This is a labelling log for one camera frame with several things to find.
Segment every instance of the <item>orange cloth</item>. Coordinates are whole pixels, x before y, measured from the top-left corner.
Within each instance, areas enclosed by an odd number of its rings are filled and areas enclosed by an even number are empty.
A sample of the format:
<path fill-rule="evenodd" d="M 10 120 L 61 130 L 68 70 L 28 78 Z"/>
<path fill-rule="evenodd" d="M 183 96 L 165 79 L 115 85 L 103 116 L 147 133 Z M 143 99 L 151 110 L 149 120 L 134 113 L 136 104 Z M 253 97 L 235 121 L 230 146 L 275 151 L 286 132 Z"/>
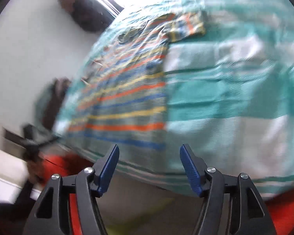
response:
<path fill-rule="evenodd" d="M 62 177 L 75 175 L 82 169 L 92 165 L 91 162 L 75 154 L 68 154 L 64 157 L 47 156 L 43 161 L 43 179 L 46 183 L 55 173 L 60 174 Z M 277 230 L 277 235 L 289 235 L 294 228 L 294 190 L 267 201 L 266 205 Z M 70 212 L 73 235 L 82 235 L 75 194 L 70 194 Z"/>
<path fill-rule="evenodd" d="M 78 155 L 68 154 L 66 156 L 45 156 L 43 160 L 44 177 L 43 185 L 55 173 L 60 174 L 62 177 L 75 175 L 86 167 L 91 167 L 93 163 L 82 159 Z M 76 194 L 70 194 L 70 214 L 73 229 L 73 235 L 82 235 L 80 219 L 77 210 Z"/>

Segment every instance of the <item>striped blanket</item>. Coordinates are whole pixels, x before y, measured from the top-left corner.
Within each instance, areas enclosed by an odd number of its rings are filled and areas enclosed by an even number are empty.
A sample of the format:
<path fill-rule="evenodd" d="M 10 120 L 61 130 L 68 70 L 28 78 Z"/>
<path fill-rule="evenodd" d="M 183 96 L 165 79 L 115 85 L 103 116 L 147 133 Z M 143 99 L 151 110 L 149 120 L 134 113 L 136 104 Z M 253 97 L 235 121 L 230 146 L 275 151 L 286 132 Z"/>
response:
<path fill-rule="evenodd" d="M 85 86 L 89 68 L 97 77 Z M 93 161 L 119 144 L 119 172 L 178 193 L 191 193 L 183 143 L 225 174 L 248 173 L 264 198 L 293 188 L 294 7 L 142 0 L 125 8 L 86 58 L 55 131 Z"/>

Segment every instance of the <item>plaid cloth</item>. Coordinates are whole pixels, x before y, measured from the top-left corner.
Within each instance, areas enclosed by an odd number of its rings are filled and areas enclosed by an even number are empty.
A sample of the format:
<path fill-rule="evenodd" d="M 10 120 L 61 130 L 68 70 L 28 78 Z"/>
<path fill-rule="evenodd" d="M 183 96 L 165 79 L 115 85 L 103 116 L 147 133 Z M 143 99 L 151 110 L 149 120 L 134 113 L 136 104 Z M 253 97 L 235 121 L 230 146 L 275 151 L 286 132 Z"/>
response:
<path fill-rule="evenodd" d="M 107 149 L 112 143 L 123 144 L 127 153 L 164 150 L 162 63 L 168 44 L 204 33 L 198 13 L 169 13 L 113 39 L 88 68 L 90 84 L 79 98 L 68 141 L 91 150 Z"/>

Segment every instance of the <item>orange stripe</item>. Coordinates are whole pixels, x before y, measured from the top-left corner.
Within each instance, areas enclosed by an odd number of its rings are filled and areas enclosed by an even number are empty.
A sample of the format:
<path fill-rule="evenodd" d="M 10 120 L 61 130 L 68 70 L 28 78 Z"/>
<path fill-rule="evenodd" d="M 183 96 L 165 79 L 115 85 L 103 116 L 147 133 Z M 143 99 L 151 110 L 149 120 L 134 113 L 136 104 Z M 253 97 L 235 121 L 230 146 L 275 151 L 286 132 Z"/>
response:
<path fill-rule="evenodd" d="M 192 26 L 192 24 L 190 23 L 190 20 L 189 20 L 189 14 L 185 16 L 185 20 L 186 20 L 186 24 L 188 26 L 188 29 L 189 29 L 189 34 L 192 35 L 193 32 L 194 32 L 194 27 Z"/>
<path fill-rule="evenodd" d="M 158 40 L 162 40 L 163 38 L 166 38 L 166 36 L 161 36 L 161 38 L 159 38 Z M 154 46 L 154 43 L 145 43 L 145 45 L 142 45 L 142 46 L 140 46 L 140 47 L 138 47 L 138 48 L 136 48 L 136 49 L 133 49 L 132 50 L 132 52 L 130 52 L 130 53 L 126 53 L 126 54 L 124 54 L 124 55 L 122 55 L 122 56 L 120 56 L 120 57 L 113 57 L 113 62 L 109 62 L 108 63 L 108 65 L 107 65 L 107 67 L 109 67 L 110 65 L 112 65 L 112 64 L 114 64 L 115 62 L 116 62 L 116 60 L 121 60 L 121 59 L 124 59 L 124 58 L 127 58 L 127 57 L 129 57 L 129 56 L 131 56 L 132 54 L 134 54 L 135 52 L 137 52 L 138 50 L 140 50 L 140 49 L 143 49 L 143 48 L 148 48 L 148 47 L 152 47 L 152 46 Z"/>
<path fill-rule="evenodd" d="M 90 85 L 89 87 L 85 88 L 83 93 L 87 93 L 89 90 L 95 88 L 95 87 L 98 85 L 98 83 L 100 83 L 101 81 L 103 81 L 103 80 L 105 80 L 105 79 L 109 79 L 109 78 L 111 78 L 111 77 L 113 77 L 113 76 L 117 76 L 117 75 L 119 75 L 119 74 L 121 74 L 121 73 L 123 73 L 123 72 L 129 71 L 129 70 L 132 70 L 132 69 L 135 69 L 135 68 L 137 68 L 137 67 L 139 67 L 139 66 L 145 64 L 146 62 L 152 61 L 152 60 L 154 60 L 154 59 L 163 59 L 164 57 L 165 57 L 165 55 L 156 55 L 156 56 L 153 56 L 153 57 L 150 57 L 150 58 L 146 58 L 146 59 L 144 59 L 143 61 L 141 61 L 141 62 L 139 62 L 139 63 L 137 63 L 137 64 L 134 64 L 134 65 L 132 65 L 132 66 L 130 66 L 130 67 L 126 67 L 126 68 L 124 68 L 124 69 L 122 69 L 122 70 L 119 70 L 119 71 L 117 71 L 117 72 L 115 72 L 115 73 L 108 74 L 108 75 L 102 77 L 102 78 L 101 78 L 98 82 L 96 82 L 95 84 L 92 84 L 92 85 Z"/>
<path fill-rule="evenodd" d="M 122 93 L 119 93 L 119 94 L 116 94 L 113 96 L 98 97 L 95 100 L 93 100 L 92 102 L 89 102 L 89 103 L 86 103 L 85 105 L 79 106 L 78 110 L 86 109 L 86 108 L 88 108 L 98 102 L 104 101 L 104 100 L 111 100 L 111 99 L 119 98 L 122 96 L 127 96 L 127 95 L 133 94 L 133 93 L 141 91 L 141 90 L 153 89 L 153 88 L 164 87 L 164 86 L 165 86 L 164 82 L 159 82 L 155 85 L 142 85 L 137 88 L 134 88 L 134 89 L 131 89 L 131 90 L 128 90 L 128 91 L 125 91 L 125 92 L 122 92 Z"/>
<path fill-rule="evenodd" d="M 165 19 L 160 20 L 160 21 L 152 22 L 152 23 L 150 23 L 150 25 L 159 24 L 159 23 L 162 23 L 162 22 L 165 22 L 165 21 L 170 21 L 170 20 L 172 20 L 175 16 L 176 16 L 175 14 L 171 14 L 171 16 L 170 16 L 169 18 L 165 18 Z M 151 33 L 154 34 L 154 33 L 157 33 L 157 32 L 159 33 L 159 32 L 160 32 L 160 29 L 152 29 L 151 32 L 150 32 L 149 34 L 151 34 Z M 132 42 L 132 45 L 137 44 L 137 43 L 140 42 L 141 40 L 143 40 L 143 39 L 145 39 L 146 37 L 148 37 L 148 35 L 143 36 L 143 37 L 139 37 L 136 41 Z M 118 58 L 118 59 L 122 59 L 122 58 L 125 58 L 125 57 L 128 57 L 128 54 L 125 54 L 125 55 L 121 56 L 121 57 Z"/>
<path fill-rule="evenodd" d="M 166 17 L 166 18 L 163 19 L 163 20 L 157 20 L 157 19 L 155 19 L 153 22 L 151 22 L 151 23 L 148 24 L 148 25 L 152 26 L 152 25 L 155 25 L 155 24 L 163 23 L 163 22 L 165 22 L 165 21 L 171 21 L 175 16 L 176 16 L 175 14 L 171 13 L 171 15 L 170 15 L 169 17 Z"/>
<path fill-rule="evenodd" d="M 166 36 L 161 36 L 161 38 L 159 38 L 159 40 L 162 40 L 162 39 L 164 39 L 164 38 L 167 38 L 167 37 L 166 37 Z M 154 43 L 146 44 L 145 46 L 141 46 L 141 47 L 139 47 L 139 48 L 137 48 L 137 49 L 139 50 L 139 49 L 142 49 L 142 48 L 147 48 L 147 47 L 149 47 L 149 46 L 154 46 Z M 122 55 L 122 56 L 120 56 L 119 58 L 115 58 L 113 62 L 108 62 L 106 67 L 110 67 L 111 65 L 113 65 L 114 63 L 116 63 L 118 60 L 121 60 L 121 59 L 123 59 L 123 58 L 126 58 L 126 57 L 129 57 L 129 56 L 133 55 L 133 54 L 137 51 L 137 49 L 134 49 L 133 52 L 131 52 L 131 53 L 127 53 L 127 54 L 125 54 L 125 55 Z M 84 88 L 84 89 L 83 89 L 83 93 L 87 93 L 90 89 L 92 89 L 92 88 L 89 88 L 89 87 Z"/>
<path fill-rule="evenodd" d="M 84 129 L 92 129 L 98 131 L 141 131 L 147 132 L 152 130 L 162 130 L 164 123 L 154 123 L 146 125 L 93 125 L 86 124 L 84 126 L 74 126 L 69 129 L 70 132 L 82 131 Z"/>

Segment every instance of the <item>white wall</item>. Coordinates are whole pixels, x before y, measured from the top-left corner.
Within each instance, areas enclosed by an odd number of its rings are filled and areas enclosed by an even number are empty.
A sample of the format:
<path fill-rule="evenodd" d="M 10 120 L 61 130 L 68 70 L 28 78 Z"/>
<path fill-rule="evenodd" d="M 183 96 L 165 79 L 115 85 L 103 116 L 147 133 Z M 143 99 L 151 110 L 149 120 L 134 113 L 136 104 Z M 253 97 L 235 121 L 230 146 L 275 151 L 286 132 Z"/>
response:
<path fill-rule="evenodd" d="M 0 15 L 0 123 L 19 133 L 56 77 L 71 78 L 96 41 L 57 0 L 10 0 Z"/>

